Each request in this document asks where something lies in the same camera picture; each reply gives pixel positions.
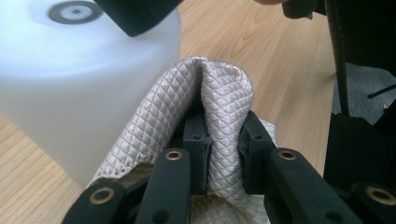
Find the wooden surface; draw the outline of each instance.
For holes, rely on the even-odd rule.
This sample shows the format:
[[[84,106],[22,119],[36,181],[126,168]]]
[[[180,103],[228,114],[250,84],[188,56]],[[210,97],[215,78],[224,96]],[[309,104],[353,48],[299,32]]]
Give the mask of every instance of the wooden surface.
[[[181,57],[208,56],[245,69],[252,107],[276,124],[280,147],[322,173],[334,66],[326,18],[292,21],[252,0],[186,0]],[[60,223],[83,191],[15,124],[0,115],[0,223]]]

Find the translucent plastic bottle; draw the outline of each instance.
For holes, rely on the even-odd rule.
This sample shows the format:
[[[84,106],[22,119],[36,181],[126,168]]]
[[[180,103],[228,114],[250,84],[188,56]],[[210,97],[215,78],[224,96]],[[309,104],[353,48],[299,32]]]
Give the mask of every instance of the translucent plastic bottle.
[[[0,112],[87,184],[151,85],[179,59],[180,18],[175,10],[129,37],[86,6],[51,19],[61,3],[2,3]]]

